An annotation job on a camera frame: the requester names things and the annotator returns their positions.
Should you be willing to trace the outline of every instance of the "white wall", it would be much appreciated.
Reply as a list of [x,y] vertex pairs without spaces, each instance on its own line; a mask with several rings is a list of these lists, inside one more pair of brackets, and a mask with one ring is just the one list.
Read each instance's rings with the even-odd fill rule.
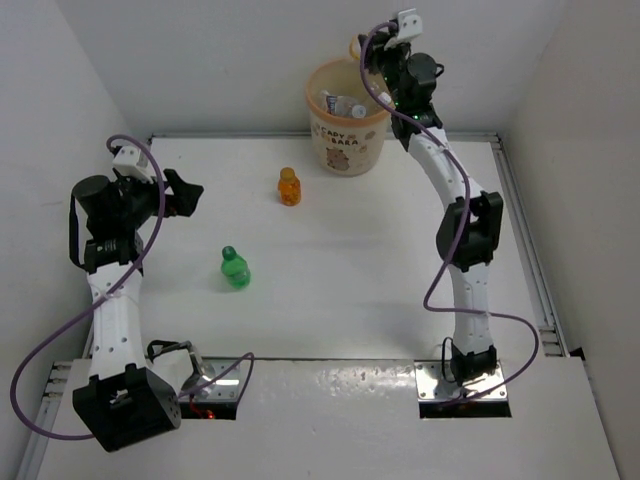
[[[0,11],[0,478],[12,479],[28,437],[9,405],[13,371],[89,300],[67,258],[70,190],[107,171],[104,141],[127,126],[53,0],[2,0]],[[29,415],[82,330],[32,362],[19,395]]]
[[640,3],[574,0],[507,138],[560,318],[640,478]]
[[449,129],[501,130],[565,0],[58,0],[131,127],[306,130],[303,86],[356,33],[418,7]]

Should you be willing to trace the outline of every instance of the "trash bin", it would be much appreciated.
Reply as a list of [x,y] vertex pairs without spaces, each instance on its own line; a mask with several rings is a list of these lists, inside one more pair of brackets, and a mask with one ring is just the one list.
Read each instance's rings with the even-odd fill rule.
[[[368,75],[376,88],[384,85],[380,75]],[[332,115],[322,92],[361,100],[364,118]],[[373,168],[384,143],[389,113],[370,97],[362,85],[358,62],[334,60],[309,77],[305,89],[311,120],[311,139],[320,164],[338,175],[361,175]]]

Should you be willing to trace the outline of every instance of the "white tabletop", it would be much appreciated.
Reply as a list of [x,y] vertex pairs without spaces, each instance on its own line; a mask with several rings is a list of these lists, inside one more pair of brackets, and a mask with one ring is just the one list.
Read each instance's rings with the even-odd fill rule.
[[[71,392],[88,368],[74,363],[54,431],[87,432]],[[509,400],[512,418],[421,420],[406,361],[259,361],[236,421],[184,420],[111,454],[49,441],[38,479],[618,478],[579,359],[540,358]]]
[[[453,147],[480,185],[502,191],[488,142]],[[400,359],[433,358],[453,332],[452,315],[422,307],[443,208],[399,142],[355,178],[321,169],[307,138],[161,138],[152,151],[205,191],[191,218],[166,220],[145,262],[145,340],[192,340],[209,356]],[[276,190],[284,166],[302,183],[292,208]],[[244,291],[220,274],[225,245],[249,262]],[[489,292],[493,310],[535,320],[507,209]],[[448,274],[433,301],[452,305]],[[491,329],[501,357],[529,354],[522,326],[495,319]]]

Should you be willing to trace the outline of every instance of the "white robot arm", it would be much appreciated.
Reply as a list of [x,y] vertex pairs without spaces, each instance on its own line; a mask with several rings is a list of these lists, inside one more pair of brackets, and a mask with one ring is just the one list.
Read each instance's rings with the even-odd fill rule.
[[[111,452],[180,426],[178,396],[202,375],[202,360],[190,342],[154,341],[142,346],[138,297],[143,271],[138,228],[152,215],[191,216],[203,188],[188,184],[174,170],[156,178],[135,147],[114,152],[116,180],[96,175],[72,190],[69,256],[87,272],[95,302],[94,341],[87,386],[74,390],[73,406],[102,447]],[[159,189],[171,187],[159,211]],[[78,253],[75,202],[87,213],[84,263]],[[116,291],[112,286],[133,266],[137,270]],[[160,346],[159,352],[154,344]]]
[[[429,131],[449,148],[444,130],[432,127]],[[464,198],[464,181],[460,172],[444,155],[442,147],[425,134],[415,134],[409,140],[409,154],[415,158],[435,187],[445,209]],[[471,198],[482,195],[482,188],[469,177]],[[456,308],[488,311],[487,281],[489,266],[479,263],[463,271],[455,265],[449,265],[449,273],[453,284],[453,300]],[[493,346],[489,331],[488,314],[468,314],[457,312],[453,345],[462,355],[473,352],[486,352]]]
[[[469,178],[470,215],[461,226],[467,194],[460,171],[464,169],[451,151],[431,103],[436,79],[444,72],[444,66],[425,53],[411,53],[411,40],[422,33],[422,19],[415,9],[398,13],[380,25],[383,27],[388,27],[389,32],[377,30],[370,38],[359,37],[361,65],[384,78],[396,106],[394,113],[400,114],[392,116],[393,133],[422,166],[445,209],[436,244],[440,257],[450,260],[448,270],[456,311],[450,363],[456,382],[462,385],[493,372],[497,365],[489,315],[485,312],[489,263],[498,246],[503,201],[499,193],[487,193]],[[362,77],[366,82],[364,71]],[[463,229],[462,237],[455,243],[459,228]]]

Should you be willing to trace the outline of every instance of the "green bottle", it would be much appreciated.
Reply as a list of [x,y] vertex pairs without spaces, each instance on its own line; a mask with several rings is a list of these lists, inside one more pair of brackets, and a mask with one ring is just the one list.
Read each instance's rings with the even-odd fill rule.
[[236,252],[233,247],[224,247],[222,249],[222,270],[223,275],[227,278],[229,285],[240,290],[249,285],[251,281],[251,272],[247,261]]

